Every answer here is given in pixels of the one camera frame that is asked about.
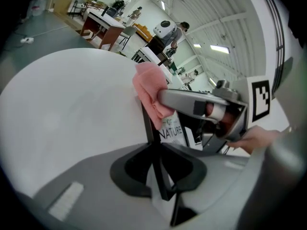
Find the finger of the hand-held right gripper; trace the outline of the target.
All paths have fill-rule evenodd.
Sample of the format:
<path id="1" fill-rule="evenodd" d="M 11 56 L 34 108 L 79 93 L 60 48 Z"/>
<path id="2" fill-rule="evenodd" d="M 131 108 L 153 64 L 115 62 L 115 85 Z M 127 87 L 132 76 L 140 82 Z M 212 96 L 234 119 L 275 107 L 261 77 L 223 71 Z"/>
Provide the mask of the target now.
<path id="1" fill-rule="evenodd" d="M 205 114 L 206 104 L 219 104 L 227 107 L 230 103 L 210 93 L 184 91 L 177 89 L 160 90 L 157 99 L 160 104 L 176 110 L 179 113 L 202 120 L 216 122 L 216 119 L 208 118 Z"/>

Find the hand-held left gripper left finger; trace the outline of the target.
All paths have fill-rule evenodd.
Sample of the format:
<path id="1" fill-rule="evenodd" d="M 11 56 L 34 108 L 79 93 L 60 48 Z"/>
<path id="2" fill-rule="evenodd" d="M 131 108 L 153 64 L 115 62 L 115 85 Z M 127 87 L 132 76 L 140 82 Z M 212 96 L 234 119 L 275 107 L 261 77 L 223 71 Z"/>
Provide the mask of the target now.
<path id="1" fill-rule="evenodd" d="M 111 180 L 112 163 L 143 147 L 137 144 L 86 158 L 44 185 L 34 200 L 48 209 L 72 182 L 84 191 L 66 218 L 74 227 L 169 227 L 169 222 L 147 197 L 133 197 L 121 191 Z"/>

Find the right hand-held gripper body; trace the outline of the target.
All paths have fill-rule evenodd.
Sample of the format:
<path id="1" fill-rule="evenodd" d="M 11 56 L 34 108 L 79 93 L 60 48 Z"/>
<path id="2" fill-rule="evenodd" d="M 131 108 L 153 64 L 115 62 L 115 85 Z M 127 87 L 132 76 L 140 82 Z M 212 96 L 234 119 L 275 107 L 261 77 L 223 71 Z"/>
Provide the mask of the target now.
<path id="1" fill-rule="evenodd" d="M 206 116 L 216 122 L 205 120 L 202 127 L 202 148 L 207 151 L 219 152 L 228 142 L 240 140 L 254 126 L 267 121 L 271 112 L 271 89 L 265 76 L 248 77 L 229 82 L 219 80 L 212 95 L 230 103 L 227 107 L 219 104 L 206 104 Z M 237 114 L 231 128 L 224 131 L 220 127 L 226 111 Z"/>

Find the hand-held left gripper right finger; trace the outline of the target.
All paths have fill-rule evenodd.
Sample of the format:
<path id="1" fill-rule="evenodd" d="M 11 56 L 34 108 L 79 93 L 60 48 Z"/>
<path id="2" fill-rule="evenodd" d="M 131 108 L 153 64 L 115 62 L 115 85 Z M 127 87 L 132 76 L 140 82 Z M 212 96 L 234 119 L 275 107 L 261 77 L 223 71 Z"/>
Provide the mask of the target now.
<path id="1" fill-rule="evenodd" d="M 241 182 L 248 158 L 163 143 L 165 187 L 173 216 L 239 215 L 249 190 Z"/>

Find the person's right hand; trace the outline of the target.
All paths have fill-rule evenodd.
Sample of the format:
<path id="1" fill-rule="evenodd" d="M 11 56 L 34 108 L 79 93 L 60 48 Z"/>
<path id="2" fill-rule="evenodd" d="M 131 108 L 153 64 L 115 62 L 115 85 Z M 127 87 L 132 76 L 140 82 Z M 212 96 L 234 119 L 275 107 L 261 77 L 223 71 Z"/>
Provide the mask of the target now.
<path id="1" fill-rule="evenodd" d="M 220 127 L 224 131 L 231 128 L 236 119 L 237 114 L 234 111 L 226 111 L 222 120 L 220 121 Z M 281 132 L 278 130 L 266 130 L 260 126 L 254 126 L 245 135 L 236 142 L 228 142 L 227 145 L 234 149 L 242 148 L 248 154 L 251 154 L 254 149 L 265 148 L 270 146 L 274 140 L 281 136 Z"/>

